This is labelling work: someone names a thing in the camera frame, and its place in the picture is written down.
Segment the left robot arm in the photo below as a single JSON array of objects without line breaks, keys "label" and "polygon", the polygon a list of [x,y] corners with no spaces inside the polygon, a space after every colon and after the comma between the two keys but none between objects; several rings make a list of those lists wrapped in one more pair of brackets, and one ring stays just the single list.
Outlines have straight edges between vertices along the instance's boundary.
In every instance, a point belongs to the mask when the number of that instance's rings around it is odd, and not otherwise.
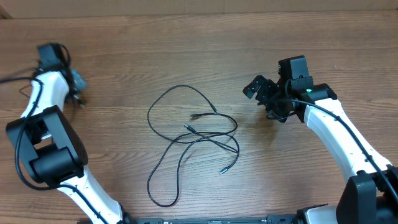
[{"label": "left robot arm", "polygon": [[68,100],[84,104],[80,93],[86,81],[71,68],[64,45],[48,43],[37,50],[38,66],[27,78],[32,86],[27,108],[6,126],[19,178],[34,190],[63,192],[90,223],[131,223],[129,214],[90,171],[86,149],[63,113]]}]

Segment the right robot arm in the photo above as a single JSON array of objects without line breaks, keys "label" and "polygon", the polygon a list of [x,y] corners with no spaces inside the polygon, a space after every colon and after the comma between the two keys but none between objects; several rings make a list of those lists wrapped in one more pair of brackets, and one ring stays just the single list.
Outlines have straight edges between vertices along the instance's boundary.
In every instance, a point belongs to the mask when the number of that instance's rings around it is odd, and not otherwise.
[{"label": "right robot arm", "polygon": [[336,93],[314,84],[306,58],[279,61],[277,82],[258,74],[243,88],[281,123],[296,115],[321,140],[346,182],[337,205],[314,205],[267,223],[397,223],[397,167],[380,155],[346,115]]}]

